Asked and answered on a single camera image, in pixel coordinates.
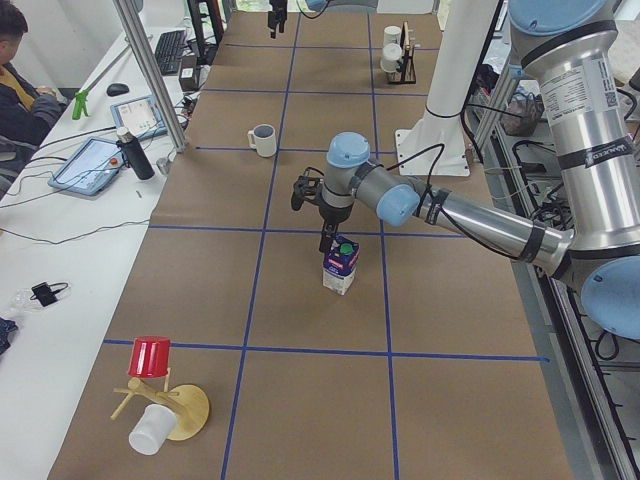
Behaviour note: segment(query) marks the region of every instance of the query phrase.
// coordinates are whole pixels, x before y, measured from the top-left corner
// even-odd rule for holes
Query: red cup
[[[130,377],[156,378],[169,373],[169,347],[167,337],[138,337],[133,342],[129,364]]]

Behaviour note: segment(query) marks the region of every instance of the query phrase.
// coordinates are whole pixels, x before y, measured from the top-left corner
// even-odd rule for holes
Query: green cap
[[[353,253],[353,245],[350,243],[340,244],[340,253],[343,255],[351,255]]]

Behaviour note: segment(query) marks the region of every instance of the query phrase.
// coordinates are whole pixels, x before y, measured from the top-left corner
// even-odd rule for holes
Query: black bottle
[[[120,127],[116,130],[118,141],[116,145],[122,150],[124,160],[133,168],[136,176],[140,180],[148,180],[153,177],[154,171],[149,163],[147,155],[144,153],[140,141],[129,131],[127,127]]]

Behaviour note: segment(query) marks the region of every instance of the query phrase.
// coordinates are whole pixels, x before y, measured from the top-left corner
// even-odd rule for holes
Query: black keyboard
[[[180,59],[184,52],[186,35],[184,30],[164,32],[160,35],[154,55],[162,75],[171,75],[180,70]]]

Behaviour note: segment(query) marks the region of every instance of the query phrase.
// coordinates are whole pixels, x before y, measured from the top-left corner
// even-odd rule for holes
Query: white table
[[[153,34],[152,45],[162,31],[172,29],[148,29]],[[121,35],[93,75],[102,72],[124,46]],[[169,76],[165,80],[172,102],[177,104],[183,95],[178,77]],[[126,83],[131,91],[109,98],[105,91],[113,82]],[[71,105],[44,143],[112,126],[110,105],[148,94],[149,88],[129,51],[90,92],[87,103],[90,117],[73,121]],[[37,156],[66,158],[87,137],[52,145]],[[115,139],[115,133],[109,132],[105,138]],[[149,180],[140,181],[133,170],[126,169],[96,198],[55,193],[24,205],[9,206],[53,191],[47,186],[46,172],[55,172],[59,163],[46,159],[34,162],[22,172],[9,193],[18,191],[25,176],[43,175],[24,179],[17,196],[3,198],[0,227],[59,241],[102,226],[148,219],[165,181],[155,162],[173,151],[166,135],[153,141],[143,140],[143,147],[150,142],[145,151],[156,175]],[[0,479],[47,477],[146,230],[146,224],[124,226],[61,245],[0,233],[0,312],[7,313],[19,290],[41,282],[70,284],[69,292],[65,292],[68,295],[58,303],[12,318],[19,331],[11,340],[12,346],[0,356]]]

